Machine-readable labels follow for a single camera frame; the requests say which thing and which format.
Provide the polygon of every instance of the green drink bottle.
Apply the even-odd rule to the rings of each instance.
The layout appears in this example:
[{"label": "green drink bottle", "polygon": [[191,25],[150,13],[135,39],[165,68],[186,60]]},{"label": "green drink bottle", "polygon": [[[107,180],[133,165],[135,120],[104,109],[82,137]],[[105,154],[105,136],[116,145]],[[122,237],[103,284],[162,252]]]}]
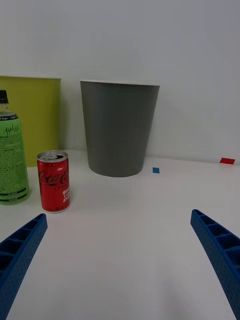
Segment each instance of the green drink bottle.
[{"label": "green drink bottle", "polygon": [[8,103],[7,92],[0,90],[0,205],[15,205],[29,196],[22,127]]}]

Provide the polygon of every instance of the bottle cap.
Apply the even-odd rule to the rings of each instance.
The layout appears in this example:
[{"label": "bottle cap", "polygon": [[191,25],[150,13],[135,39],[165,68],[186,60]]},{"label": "bottle cap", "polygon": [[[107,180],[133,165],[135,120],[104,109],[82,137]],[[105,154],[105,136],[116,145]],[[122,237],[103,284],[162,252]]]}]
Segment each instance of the bottle cap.
[{"label": "bottle cap", "polygon": [[8,95],[6,90],[0,90],[0,105],[8,104]]}]

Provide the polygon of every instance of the coca-cola can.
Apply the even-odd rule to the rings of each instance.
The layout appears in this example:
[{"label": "coca-cola can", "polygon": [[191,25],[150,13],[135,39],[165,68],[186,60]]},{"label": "coca-cola can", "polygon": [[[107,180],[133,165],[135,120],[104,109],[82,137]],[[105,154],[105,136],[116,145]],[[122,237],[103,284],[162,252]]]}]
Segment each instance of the coca-cola can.
[{"label": "coca-cola can", "polygon": [[46,151],[37,156],[42,208],[59,213],[70,205],[69,158],[63,151]]}]

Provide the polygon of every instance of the white tabletop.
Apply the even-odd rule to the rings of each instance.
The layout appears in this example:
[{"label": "white tabletop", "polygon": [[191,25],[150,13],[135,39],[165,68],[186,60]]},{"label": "white tabletop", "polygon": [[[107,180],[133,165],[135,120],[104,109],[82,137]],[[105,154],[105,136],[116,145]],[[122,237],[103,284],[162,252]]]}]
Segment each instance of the white tabletop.
[{"label": "white tabletop", "polygon": [[[240,236],[240,166],[147,158],[110,178],[68,154],[71,206],[47,213],[7,320],[235,319],[190,218],[197,208]],[[44,212],[28,175],[30,198],[0,207],[0,241]]]}]

